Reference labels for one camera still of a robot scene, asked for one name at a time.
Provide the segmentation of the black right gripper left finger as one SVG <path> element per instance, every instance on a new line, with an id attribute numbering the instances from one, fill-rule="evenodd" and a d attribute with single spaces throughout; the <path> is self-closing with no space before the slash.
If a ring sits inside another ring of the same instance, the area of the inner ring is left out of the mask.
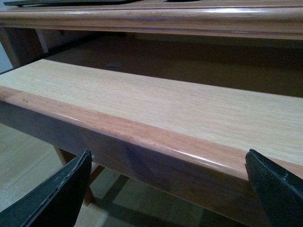
<path id="1" fill-rule="evenodd" d="M 23 198 L 0 213 L 2 227 L 73 227 L 92 168 L 85 150 Z"/>

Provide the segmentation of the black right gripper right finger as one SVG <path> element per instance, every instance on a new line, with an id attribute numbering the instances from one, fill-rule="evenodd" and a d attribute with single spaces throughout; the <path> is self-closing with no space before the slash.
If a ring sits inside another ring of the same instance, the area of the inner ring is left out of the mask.
<path id="1" fill-rule="evenodd" d="M 249 180 L 273 227 L 303 225 L 303 180 L 250 149 L 246 154 Z"/>

